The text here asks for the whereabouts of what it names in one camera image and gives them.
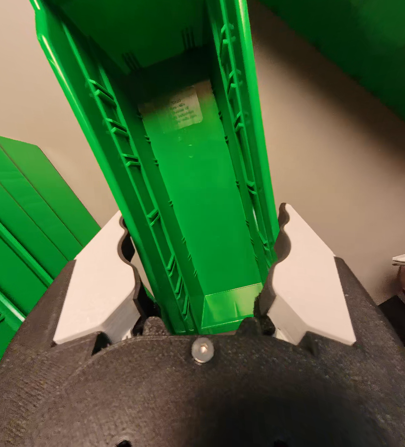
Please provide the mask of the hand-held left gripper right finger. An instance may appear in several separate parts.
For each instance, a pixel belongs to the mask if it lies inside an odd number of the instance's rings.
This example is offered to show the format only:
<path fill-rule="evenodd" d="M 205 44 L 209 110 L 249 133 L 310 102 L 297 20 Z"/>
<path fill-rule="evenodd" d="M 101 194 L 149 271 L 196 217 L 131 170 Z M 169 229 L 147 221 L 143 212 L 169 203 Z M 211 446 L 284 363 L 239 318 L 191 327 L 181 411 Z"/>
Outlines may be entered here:
<path fill-rule="evenodd" d="M 257 301 L 259 317 L 272 336 L 298 345 L 306 333 L 345 345 L 356 342 L 333 251 L 288 203 L 279 207 L 280 232 Z"/>

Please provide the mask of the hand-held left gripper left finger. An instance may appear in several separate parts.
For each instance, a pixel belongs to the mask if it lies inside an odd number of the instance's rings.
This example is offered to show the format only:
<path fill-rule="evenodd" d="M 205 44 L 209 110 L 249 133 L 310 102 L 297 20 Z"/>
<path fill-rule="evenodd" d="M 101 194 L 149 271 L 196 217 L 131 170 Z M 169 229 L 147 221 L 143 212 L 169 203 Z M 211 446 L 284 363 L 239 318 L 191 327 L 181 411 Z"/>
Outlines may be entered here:
<path fill-rule="evenodd" d="M 142 281 L 131 263 L 127 228 L 118 211 L 77 254 L 53 341 L 64 344 L 94 332 L 111 343 L 132 338 L 141 313 L 135 303 Z"/>

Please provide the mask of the green plastic bin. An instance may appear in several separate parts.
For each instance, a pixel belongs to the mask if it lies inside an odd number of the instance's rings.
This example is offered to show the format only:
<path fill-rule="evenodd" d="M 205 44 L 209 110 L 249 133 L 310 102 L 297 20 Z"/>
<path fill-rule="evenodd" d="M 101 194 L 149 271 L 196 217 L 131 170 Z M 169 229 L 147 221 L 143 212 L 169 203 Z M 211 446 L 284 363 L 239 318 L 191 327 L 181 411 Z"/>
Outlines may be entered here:
<path fill-rule="evenodd" d="M 0 362 L 53 279 L 0 221 Z"/>
<path fill-rule="evenodd" d="M 405 0 L 261 3 L 405 121 Z"/>
<path fill-rule="evenodd" d="M 247 1 L 30 1 L 174 334 L 253 316 L 279 233 Z"/>
<path fill-rule="evenodd" d="M 100 230 L 38 146 L 2 136 L 0 223 L 51 278 Z"/>

